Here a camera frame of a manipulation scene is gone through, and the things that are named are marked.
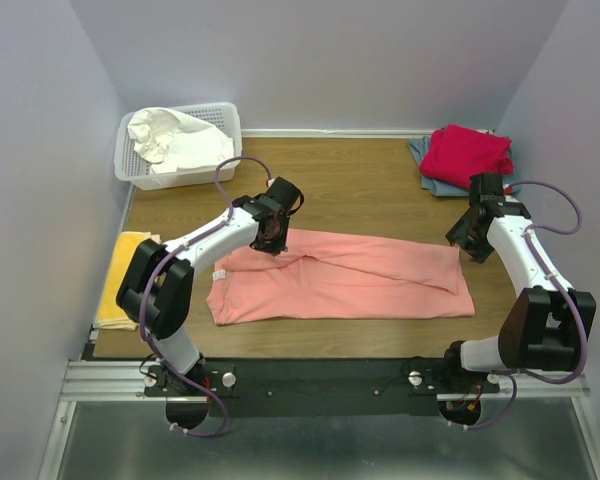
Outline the pink t shirt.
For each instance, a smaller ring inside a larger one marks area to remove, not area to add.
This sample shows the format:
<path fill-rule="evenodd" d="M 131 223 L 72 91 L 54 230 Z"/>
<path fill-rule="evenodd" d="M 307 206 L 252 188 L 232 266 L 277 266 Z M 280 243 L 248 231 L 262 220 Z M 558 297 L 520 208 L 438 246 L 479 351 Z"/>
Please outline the pink t shirt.
<path fill-rule="evenodd" d="M 241 247 L 217 261 L 207 305 L 219 326 L 475 313 L 455 247 L 299 229 L 278 255 Z"/>

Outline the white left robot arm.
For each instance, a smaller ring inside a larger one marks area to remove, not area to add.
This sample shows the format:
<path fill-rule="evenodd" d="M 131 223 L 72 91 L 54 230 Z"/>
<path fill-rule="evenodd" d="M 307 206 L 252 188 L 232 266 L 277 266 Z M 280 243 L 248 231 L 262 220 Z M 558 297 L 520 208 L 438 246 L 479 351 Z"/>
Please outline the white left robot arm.
<path fill-rule="evenodd" d="M 141 339 L 168 369 L 167 382 L 181 395 L 202 380 L 203 355 L 184 329 L 196 276 L 241 247 L 269 255 L 286 250 L 290 218 L 304 203 L 301 190 L 276 177 L 265 192 L 228 201 L 227 209 L 197 230 L 136 247 L 115 302 L 136 322 Z"/>

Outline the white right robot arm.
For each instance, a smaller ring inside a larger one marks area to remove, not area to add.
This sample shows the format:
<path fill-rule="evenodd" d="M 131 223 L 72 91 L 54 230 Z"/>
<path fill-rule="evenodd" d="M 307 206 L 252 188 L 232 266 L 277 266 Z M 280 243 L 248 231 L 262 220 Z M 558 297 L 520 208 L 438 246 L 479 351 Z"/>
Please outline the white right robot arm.
<path fill-rule="evenodd" d="M 457 341 L 447 349 L 440 379 L 454 392 L 473 384 L 476 372 L 567 384 L 583 373 L 588 359 L 596 301 L 559 272 L 537 236 L 542 225 L 511 189 L 500 174 L 472 176 L 469 208 L 446 234 L 477 263 L 497 253 L 516 293 L 496 336 Z"/>

